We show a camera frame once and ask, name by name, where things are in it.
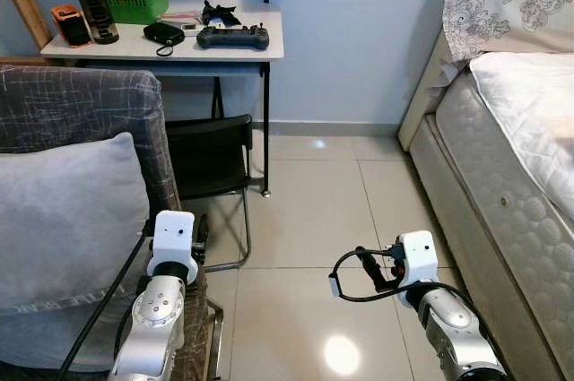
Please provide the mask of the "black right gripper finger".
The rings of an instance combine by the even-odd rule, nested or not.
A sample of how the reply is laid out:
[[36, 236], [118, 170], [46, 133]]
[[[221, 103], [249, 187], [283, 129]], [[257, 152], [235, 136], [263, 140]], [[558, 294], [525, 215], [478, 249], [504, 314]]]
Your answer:
[[376, 258], [364, 247], [356, 247], [355, 250], [357, 251], [356, 257], [360, 259], [362, 270], [370, 278], [374, 290], [378, 291], [378, 263]]

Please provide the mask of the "green plastic basket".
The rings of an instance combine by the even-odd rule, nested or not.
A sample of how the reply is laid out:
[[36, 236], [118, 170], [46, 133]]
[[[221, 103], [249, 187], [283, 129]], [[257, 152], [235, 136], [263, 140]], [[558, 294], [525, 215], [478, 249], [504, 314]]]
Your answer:
[[107, 0], [117, 24], [155, 23], [169, 10], [169, 0]]

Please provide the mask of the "grey cushion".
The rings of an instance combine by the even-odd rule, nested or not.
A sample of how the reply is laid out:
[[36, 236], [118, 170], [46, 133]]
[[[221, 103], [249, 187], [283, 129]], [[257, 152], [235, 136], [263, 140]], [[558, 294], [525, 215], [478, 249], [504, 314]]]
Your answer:
[[148, 213], [131, 134], [0, 154], [0, 316], [99, 302]]

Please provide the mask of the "white desk with black legs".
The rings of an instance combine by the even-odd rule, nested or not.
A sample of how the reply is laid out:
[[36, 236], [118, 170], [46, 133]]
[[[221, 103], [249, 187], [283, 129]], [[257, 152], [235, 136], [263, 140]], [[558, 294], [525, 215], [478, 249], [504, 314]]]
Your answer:
[[[61, 34], [57, 34], [49, 44], [40, 50], [44, 58], [71, 60], [85, 68], [108, 70], [147, 70], [163, 76], [210, 76], [215, 81], [226, 77], [262, 78], [261, 127], [263, 143], [269, 143], [270, 135], [270, 70], [276, 60], [283, 60], [283, 18], [282, 12], [271, 4], [251, 3], [245, 0], [208, 0], [212, 4], [235, 5], [235, 16], [242, 21], [241, 26], [262, 25], [270, 34], [270, 45], [266, 50], [253, 48], [200, 48], [196, 42], [198, 32], [189, 32], [184, 42], [175, 46], [171, 56], [156, 56], [159, 44], [144, 37], [141, 24], [118, 24], [119, 40], [112, 44], [90, 44], [83, 48], [70, 48]], [[177, 11], [188, 11], [192, 7], [204, 7], [204, 0], [172, 0]], [[221, 90], [213, 92], [213, 113], [208, 118], [226, 117], [222, 106]], [[253, 177], [254, 183], [263, 197], [271, 194], [270, 171]]]

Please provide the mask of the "black remote controller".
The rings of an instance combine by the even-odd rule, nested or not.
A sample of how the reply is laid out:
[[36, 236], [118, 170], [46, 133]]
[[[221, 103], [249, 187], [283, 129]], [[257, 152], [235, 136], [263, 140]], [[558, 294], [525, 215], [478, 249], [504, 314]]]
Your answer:
[[262, 25], [241, 26], [241, 28], [216, 28], [206, 26], [196, 34], [200, 48], [253, 48], [266, 50], [270, 45], [270, 34]]

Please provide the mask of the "black folding chair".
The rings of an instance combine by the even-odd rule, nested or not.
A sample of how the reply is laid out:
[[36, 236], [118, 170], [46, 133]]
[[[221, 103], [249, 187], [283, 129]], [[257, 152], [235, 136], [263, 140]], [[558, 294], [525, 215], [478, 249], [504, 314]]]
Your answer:
[[237, 243], [238, 261], [207, 265], [205, 272], [240, 269], [247, 262], [251, 246], [247, 189], [251, 177], [253, 117], [168, 120], [167, 140], [175, 183], [181, 201], [221, 195], [240, 196], [243, 241]]

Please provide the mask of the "orange and black device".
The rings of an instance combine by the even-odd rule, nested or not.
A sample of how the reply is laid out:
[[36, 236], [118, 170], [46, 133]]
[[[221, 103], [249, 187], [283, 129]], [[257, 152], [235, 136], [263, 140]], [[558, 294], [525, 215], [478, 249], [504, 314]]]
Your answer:
[[50, 9], [58, 32], [70, 48], [83, 48], [91, 44], [91, 34], [87, 29], [83, 13], [74, 5], [55, 5]]

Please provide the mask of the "black crumpled glove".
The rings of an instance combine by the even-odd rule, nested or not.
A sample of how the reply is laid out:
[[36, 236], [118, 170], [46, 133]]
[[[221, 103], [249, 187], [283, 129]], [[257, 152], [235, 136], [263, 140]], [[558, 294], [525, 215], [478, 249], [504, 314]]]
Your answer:
[[241, 25], [242, 21], [235, 16], [235, 5], [218, 5], [204, 0], [204, 9], [201, 12], [201, 23], [204, 26], [213, 26], [221, 24], [225, 28], [229, 26]]

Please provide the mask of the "pink white paper packet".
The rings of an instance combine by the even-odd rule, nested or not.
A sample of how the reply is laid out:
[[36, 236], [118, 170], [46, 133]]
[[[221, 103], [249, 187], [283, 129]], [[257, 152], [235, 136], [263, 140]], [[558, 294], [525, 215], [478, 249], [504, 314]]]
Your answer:
[[202, 11], [164, 13], [157, 22], [175, 26], [184, 32], [199, 32], [206, 26], [212, 25], [205, 21]]

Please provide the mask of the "beige bed frame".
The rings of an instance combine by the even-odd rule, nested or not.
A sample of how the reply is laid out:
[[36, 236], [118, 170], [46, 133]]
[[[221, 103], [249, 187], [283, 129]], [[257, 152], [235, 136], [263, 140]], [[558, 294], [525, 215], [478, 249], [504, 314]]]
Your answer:
[[440, 31], [397, 131], [396, 138], [403, 152], [409, 152], [413, 146], [423, 116], [433, 115], [438, 110], [444, 95], [452, 86], [474, 89], [475, 82], [466, 63], [459, 65], [454, 61], [446, 33]]

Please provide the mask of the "black pouch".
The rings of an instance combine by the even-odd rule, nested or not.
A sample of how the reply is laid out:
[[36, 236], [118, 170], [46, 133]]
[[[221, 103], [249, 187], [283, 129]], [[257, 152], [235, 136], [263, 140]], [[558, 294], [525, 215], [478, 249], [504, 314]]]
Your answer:
[[160, 47], [156, 49], [156, 56], [167, 57], [175, 52], [175, 46], [181, 44], [186, 39], [184, 30], [164, 22], [154, 22], [143, 28], [143, 35], [146, 39]]

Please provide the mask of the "grey checked fabric sofa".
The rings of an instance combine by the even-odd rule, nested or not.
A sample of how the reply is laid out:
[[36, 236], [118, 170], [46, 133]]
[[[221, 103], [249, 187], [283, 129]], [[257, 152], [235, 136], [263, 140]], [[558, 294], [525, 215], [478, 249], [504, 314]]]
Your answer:
[[[148, 71], [0, 65], [0, 154], [29, 154], [127, 132], [135, 140], [151, 213], [181, 208], [162, 110], [161, 83]], [[104, 290], [78, 298], [78, 306], [66, 298], [61, 308], [40, 312], [81, 316], [78, 325], [68, 321], [74, 326], [65, 327], [65, 342], [53, 339], [49, 345], [71, 347], [97, 313]], [[224, 311], [206, 297], [205, 284], [193, 284], [188, 296], [186, 345], [176, 352], [172, 380], [219, 381]], [[52, 381], [63, 357], [57, 359], [48, 362], [54, 366], [36, 366], [0, 358], [0, 381]]]

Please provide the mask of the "quilted grey mattress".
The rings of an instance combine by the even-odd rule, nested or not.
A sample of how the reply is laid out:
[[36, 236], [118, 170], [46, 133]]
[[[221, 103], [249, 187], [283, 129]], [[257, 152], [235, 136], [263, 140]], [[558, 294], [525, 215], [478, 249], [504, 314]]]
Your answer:
[[569, 222], [530, 176], [471, 74], [448, 86], [425, 125], [456, 186], [434, 197], [434, 208], [513, 377], [574, 381]]

